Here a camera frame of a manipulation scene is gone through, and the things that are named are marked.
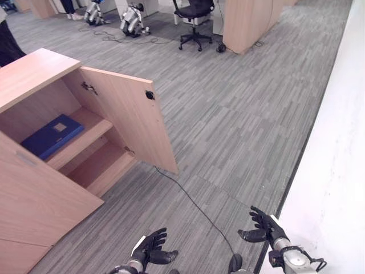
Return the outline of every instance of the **black office chair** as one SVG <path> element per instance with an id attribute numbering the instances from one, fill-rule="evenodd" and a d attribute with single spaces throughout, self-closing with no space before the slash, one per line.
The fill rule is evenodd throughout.
<path id="1" fill-rule="evenodd" d="M 175 14 L 181 18 L 186 18 L 189 21 L 193 20 L 193 33 L 185 34 L 180 37 L 180 47 L 179 50 L 183 49 L 183 44 L 190 40 L 194 40 L 198 45 L 198 51 L 201 51 L 201 43 L 199 39 L 209 39 L 209 43 L 213 43 L 212 37 L 201 35 L 196 32 L 195 28 L 195 18 L 200 18 L 207 16 L 211 11 L 214 10 L 213 0 L 189 0 L 190 6 L 179 8 L 176 0 L 173 0 L 175 5 Z"/>

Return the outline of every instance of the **cabinet door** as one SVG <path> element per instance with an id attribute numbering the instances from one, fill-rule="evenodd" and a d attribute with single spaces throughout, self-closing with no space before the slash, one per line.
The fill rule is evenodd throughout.
<path id="1" fill-rule="evenodd" d="M 81 67 L 63 77 L 84 107 L 112 122 L 122 146 L 137 159 L 177 173 L 159 99 L 151 80 Z M 85 82 L 89 91 L 83 89 Z M 146 92 L 151 92 L 148 99 Z"/>
<path id="2" fill-rule="evenodd" d="M 103 203 L 2 132 L 0 151 L 0 239 L 50 247 Z"/>
<path id="3" fill-rule="evenodd" d="M 0 240 L 0 274 L 28 273 L 48 247 Z"/>

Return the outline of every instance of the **floor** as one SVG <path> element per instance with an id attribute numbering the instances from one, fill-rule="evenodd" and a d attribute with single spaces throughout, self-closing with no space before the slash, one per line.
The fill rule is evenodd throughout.
<path id="1" fill-rule="evenodd" d="M 202 52 L 187 44 L 179 51 L 178 37 L 188 26 L 173 25 L 171 13 L 147 18 L 152 35 L 137 39 L 123 38 L 116 13 L 106 15 L 114 23 L 97 28 L 61 15 L 40 20 L 13 14 L 7 21 L 27 53 L 45 47 L 84 65 L 154 81 L 180 170 L 172 176 L 222 229 L 251 273 L 262 244 L 244 243 L 237 230 L 253 228 L 252 204 L 277 211 L 314 123 L 350 5 L 351 0 L 301 0 L 285 7 L 262 37 L 265 44 L 244 56 L 218 54 L 216 44 L 204 44 Z M 104 41 L 102 30 L 121 43 Z M 200 32 L 211 33 L 211 22 Z M 169 235 L 165 249 L 180 255 L 171 265 L 150 265 L 149 273 L 227 271 L 232 254 L 221 235 L 152 166 L 137 164 L 103 199 L 32 274 L 107 272 L 127 261 L 141 235 L 163 226 Z"/>

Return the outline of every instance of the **person's leg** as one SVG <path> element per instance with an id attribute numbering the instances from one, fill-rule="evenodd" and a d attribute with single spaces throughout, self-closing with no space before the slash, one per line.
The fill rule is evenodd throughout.
<path id="1" fill-rule="evenodd" d="M 67 14 L 74 14 L 75 9 L 72 4 L 72 0 L 61 0 L 62 6 Z"/>
<path id="2" fill-rule="evenodd" d="M 6 21 L 2 21 L 0 23 L 0 66 L 3 67 L 23 56 L 25 53 L 18 46 Z"/>

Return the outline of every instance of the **blue folder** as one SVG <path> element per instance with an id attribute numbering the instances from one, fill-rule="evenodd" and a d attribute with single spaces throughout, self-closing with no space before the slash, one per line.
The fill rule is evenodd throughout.
<path id="1" fill-rule="evenodd" d="M 45 160 L 83 130 L 83 125 L 62 114 L 25 139 L 21 145 Z"/>

